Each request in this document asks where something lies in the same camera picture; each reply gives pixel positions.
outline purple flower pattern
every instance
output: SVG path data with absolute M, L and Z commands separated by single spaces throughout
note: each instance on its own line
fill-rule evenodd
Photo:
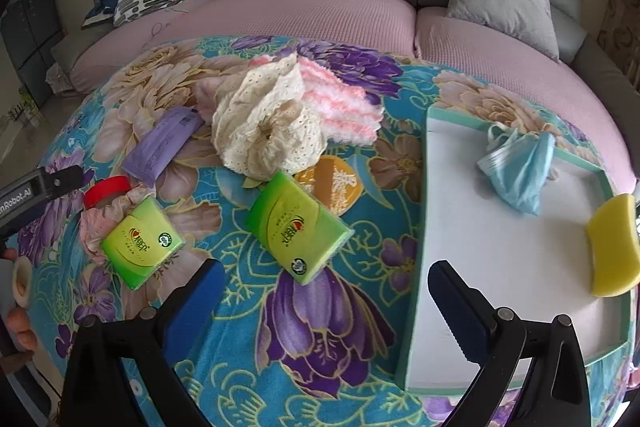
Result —
M 383 55 L 372 48 L 339 44 L 336 42 L 298 39 L 294 49 L 284 48 L 277 55 L 286 56 L 292 51 L 316 61 L 332 70 L 338 78 L 350 86 L 360 86 L 367 91 L 367 98 L 379 104 L 383 96 L 399 98 L 401 87 L 395 81 L 402 70 L 393 57 Z
M 261 371 L 279 361 L 307 394 L 337 398 L 342 383 L 366 380 L 369 360 L 386 357 L 395 337 L 369 297 L 329 267 L 305 286 L 283 271 L 260 313 L 255 362 Z
M 66 359 L 71 354 L 71 348 L 76 341 L 76 332 L 73 333 L 66 324 L 58 324 L 58 336 L 56 337 L 56 353 L 61 359 Z
M 583 133 L 582 130 L 577 125 L 574 125 L 569 121 L 566 121 L 566 125 L 575 139 L 580 140 L 581 142 L 586 142 L 589 140 L 587 138 L 587 135 Z
M 489 427 L 503 427 L 507 423 L 519 392 L 519 390 L 507 391 L 504 394 L 498 410 L 489 422 Z M 438 422 L 433 427 L 438 427 L 448 418 L 456 403 L 453 403 L 448 396 L 428 396 L 422 399 L 422 408 L 429 420 Z
M 389 284 L 398 293 L 407 291 L 411 286 L 417 249 L 418 242 L 407 234 L 402 234 L 399 245 L 393 239 L 385 239 L 382 242 L 380 259 L 391 268 Z
M 240 37 L 237 41 L 232 42 L 232 50 L 246 50 L 248 48 L 257 48 L 263 44 L 271 42 L 273 39 L 270 35 L 249 35 L 246 37 Z
M 80 323 L 87 315 L 98 315 L 110 322 L 116 318 L 116 307 L 111 286 L 111 274 L 103 266 L 90 264 L 84 269 L 76 296 L 79 304 L 74 312 L 74 320 Z
M 62 150 L 53 154 L 50 161 L 45 165 L 47 172 L 60 171 L 71 165 L 82 165 L 84 152 L 76 147 L 74 151 L 67 155 Z M 83 185 L 91 181 L 94 171 L 84 172 Z M 44 213 L 38 219 L 31 221 L 18 232 L 18 255 L 28 257 L 34 267 L 38 267 L 44 258 L 46 248 L 53 247 L 62 233 L 66 220 L 82 209 L 82 192 L 73 190 L 72 192 L 49 201 Z

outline blue gripper pad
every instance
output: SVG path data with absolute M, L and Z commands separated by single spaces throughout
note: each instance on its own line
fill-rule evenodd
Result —
M 469 288 L 449 263 L 438 261 L 427 276 L 429 293 L 469 362 L 483 366 L 490 353 L 491 305 Z
M 216 261 L 166 327 L 162 353 L 170 366 L 188 357 L 194 341 L 216 311 L 224 288 L 225 267 Z

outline blue face mask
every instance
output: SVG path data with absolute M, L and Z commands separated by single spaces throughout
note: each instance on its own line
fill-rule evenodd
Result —
M 504 201 L 519 212 L 538 216 L 540 190 L 550 173 L 556 138 L 548 132 L 521 135 L 499 123 L 489 127 L 488 134 L 491 152 L 478 161 L 478 167 Z

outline white cloth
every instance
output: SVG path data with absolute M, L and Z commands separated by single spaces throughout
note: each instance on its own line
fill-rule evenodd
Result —
M 291 54 L 230 75 L 216 93 L 211 142 L 225 167 L 255 180 L 315 165 L 327 140 L 321 118 L 302 102 L 305 84 Z
M 71 85 L 71 81 L 69 81 L 69 77 L 66 76 L 66 73 L 57 62 L 47 70 L 47 74 L 44 79 L 46 83 L 49 84 L 54 94 L 74 89 L 74 86 Z

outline white tray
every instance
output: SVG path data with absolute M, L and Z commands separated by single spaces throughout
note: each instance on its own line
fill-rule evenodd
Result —
M 435 261 L 446 259 L 466 284 L 494 306 L 521 319 L 550 322 L 561 313 L 574 322 L 585 362 L 593 363 L 626 341 L 629 293 L 590 294 L 591 252 L 584 226 L 612 197 L 605 173 L 556 148 L 559 178 L 543 187 L 539 217 L 502 201 L 476 162 L 486 154 L 490 123 L 431 108 L 426 124 L 426 216 L 414 303 L 397 373 L 402 388 L 418 394 L 462 394 L 478 372 L 460 351 L 426 284 Z M 511 387 L 529 367 L 521 360 Z

